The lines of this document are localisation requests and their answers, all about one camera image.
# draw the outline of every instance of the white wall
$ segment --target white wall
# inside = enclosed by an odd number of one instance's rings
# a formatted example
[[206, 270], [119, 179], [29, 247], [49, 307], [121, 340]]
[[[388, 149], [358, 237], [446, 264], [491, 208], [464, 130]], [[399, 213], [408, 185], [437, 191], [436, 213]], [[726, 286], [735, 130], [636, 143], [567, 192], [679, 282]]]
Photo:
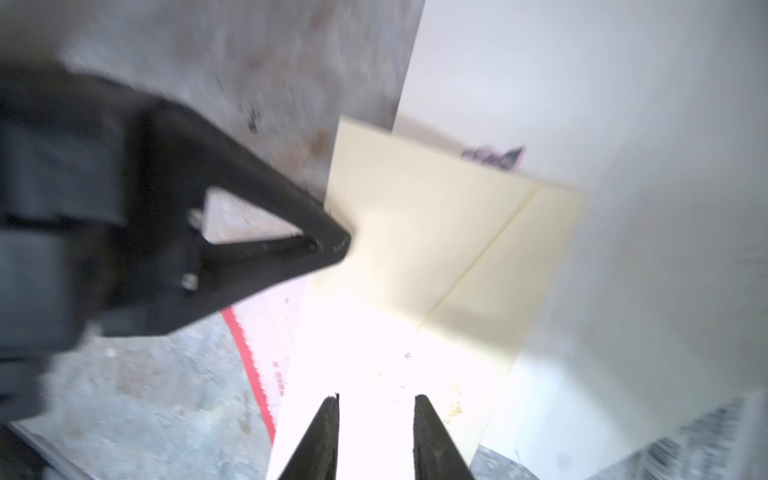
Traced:
[[394, 131], [523, 144], [524, 170], [591, 189], [716, 3], [428, 0]]
[[594, 191], [483, 444], [586, 478], [765, 379], [768, 5], [462, 5], [398, 115]]

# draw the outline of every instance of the pink mat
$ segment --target pink mat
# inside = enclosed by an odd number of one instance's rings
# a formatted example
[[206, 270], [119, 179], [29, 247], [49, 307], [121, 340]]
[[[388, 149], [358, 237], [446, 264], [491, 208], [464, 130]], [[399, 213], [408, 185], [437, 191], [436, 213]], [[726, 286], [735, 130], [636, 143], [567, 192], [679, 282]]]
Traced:
[[243, 359], [270, 441], [283, 400], [306, 277], [259, 292], [221, 311]]

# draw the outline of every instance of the cream cardboard sheet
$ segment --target cream cardboard sheet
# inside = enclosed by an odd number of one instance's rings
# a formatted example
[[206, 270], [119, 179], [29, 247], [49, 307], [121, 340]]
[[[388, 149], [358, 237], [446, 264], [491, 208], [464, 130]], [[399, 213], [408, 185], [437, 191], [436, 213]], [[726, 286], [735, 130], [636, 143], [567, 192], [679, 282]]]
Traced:
[[469, 461], [583, 206], [572, 190], [342, 121], [326, 209], [353, 243], [310, 278], [267, 478], [337, 392], [339, 480], [370, 465], [413, 478], [419, 393]]

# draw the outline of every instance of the gray floor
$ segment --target gray floor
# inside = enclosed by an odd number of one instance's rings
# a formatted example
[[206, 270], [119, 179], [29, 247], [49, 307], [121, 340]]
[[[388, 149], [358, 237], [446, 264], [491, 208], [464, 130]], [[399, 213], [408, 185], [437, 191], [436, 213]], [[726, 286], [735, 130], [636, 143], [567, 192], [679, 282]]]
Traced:
[[[318, 198], [340, 115], [390, 127], [423, 0], [0, 0], [0, 51], [196, 108]], [[219, 316], [91, 329], [26, 426], [96, 478], [263, 478], [269, 438]]]

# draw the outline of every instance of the screw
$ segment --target screw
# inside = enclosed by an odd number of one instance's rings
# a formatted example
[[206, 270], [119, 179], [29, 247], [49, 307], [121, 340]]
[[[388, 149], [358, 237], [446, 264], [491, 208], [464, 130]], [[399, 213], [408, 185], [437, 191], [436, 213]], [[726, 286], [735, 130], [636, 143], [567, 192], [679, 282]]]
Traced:
[[197, 281], [197, 275], [194, 273], [185, 273], [181, 276], [181, 286], [191, 292], [197, 290]]
[[203, 211], [199, 208], [190, 208], [187, 211], [187, 222], [195, 230], [203, 229]]

